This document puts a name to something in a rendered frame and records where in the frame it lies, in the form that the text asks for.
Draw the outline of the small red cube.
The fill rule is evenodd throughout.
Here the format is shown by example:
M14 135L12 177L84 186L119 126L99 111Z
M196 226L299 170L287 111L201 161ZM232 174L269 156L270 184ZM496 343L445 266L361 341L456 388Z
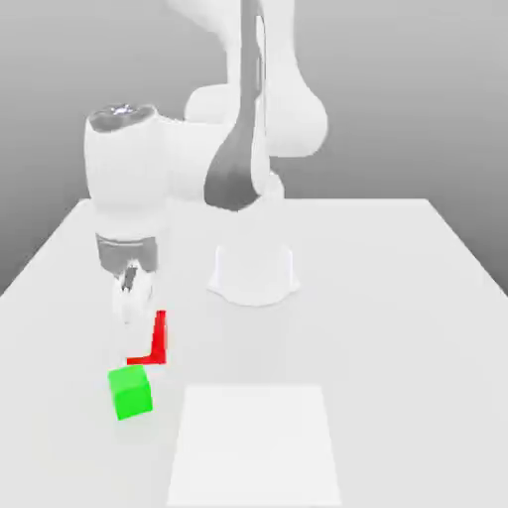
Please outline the small red cube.
M151 350L148 355L127 357L127 365L162 365L167 363L168 328L167 312L157 310L152 331Z

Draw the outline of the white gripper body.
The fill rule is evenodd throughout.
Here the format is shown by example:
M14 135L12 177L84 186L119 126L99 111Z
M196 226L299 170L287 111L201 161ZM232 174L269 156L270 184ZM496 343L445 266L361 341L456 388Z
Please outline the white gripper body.
M135 279L132 289L113 282L112 307L116 317L116 336L123 356L145 356L150 352L154 324L153 285L150 279Z

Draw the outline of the small green cube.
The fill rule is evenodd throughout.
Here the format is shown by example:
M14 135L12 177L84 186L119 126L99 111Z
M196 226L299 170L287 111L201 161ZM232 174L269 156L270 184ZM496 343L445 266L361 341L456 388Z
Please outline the small green cube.
M153 410L151 384L143 365L110 370L107 378L118 421Z

